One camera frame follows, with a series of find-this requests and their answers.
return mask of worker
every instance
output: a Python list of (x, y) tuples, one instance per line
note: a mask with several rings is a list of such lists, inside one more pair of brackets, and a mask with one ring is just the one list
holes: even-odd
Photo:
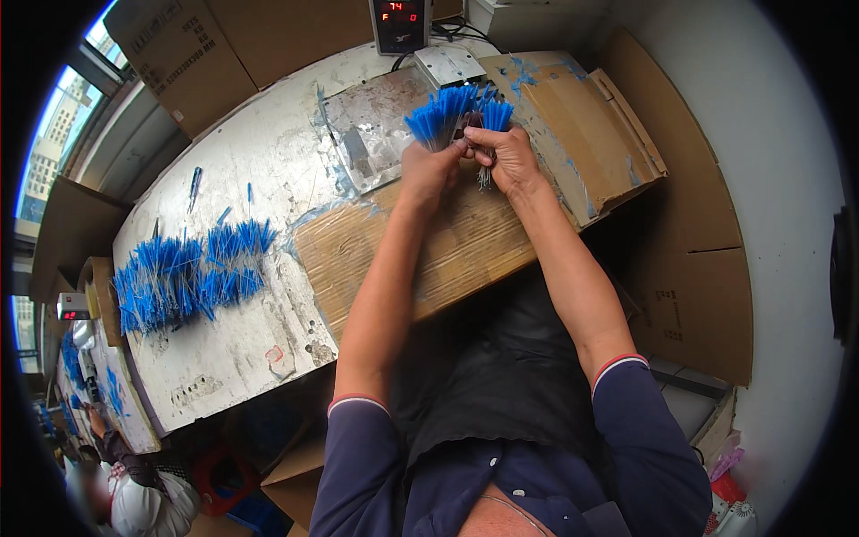
[[(462, 157), (490, 167), (542, 278), (506, 288), (482, 310), (486, 330), (412, 413), (403, 442), (391, 384), (410, 330), (412, 279)], [(339, 352), (311, 537), (704, 532), (707, 475), (520, 127), (467, 127), (437, 153), (406, 148), (399, 199)]]
[(100, 465), (83, 460), (66, 479), (70, 501), (86, 522), (96, 524), (104, 535), (119, 537), (187, 535), (200, 508), (194, 488), (179, 475), (156, 470), (134, 455), (117, 430), (107, 429), (94, 407), (87, 405), (86, 411), (105, 461)]

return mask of white table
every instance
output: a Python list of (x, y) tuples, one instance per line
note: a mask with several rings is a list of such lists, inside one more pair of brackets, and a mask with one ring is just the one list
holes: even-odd
[[(476, 58), (498, 54), (477, 40), (450, 46), (467, 46)], [(307, 275), (290, 254), (291, 230), (344, 201), (337, 152), (314, 125), (320, 100), (387, 73), (394, 59), (367, 44), (277, 82), (180, 155), (125, 221), (113, 243), (117, 268), (152, 236), (156, 218), (164, 236), (182, 236), (186, 228), (188, 236), (201, 235), (231, 206), (227, 222), (270, 218), (278, 232), (261, 266), (266, 287), (253, 299), (218, 309), (212, 322), (202, 318), (173, 333), (129, 336), (143, 388), (164, 431), (251, 399), (337, 356)], [(203, 176), (188, 215), (197, 166)]]

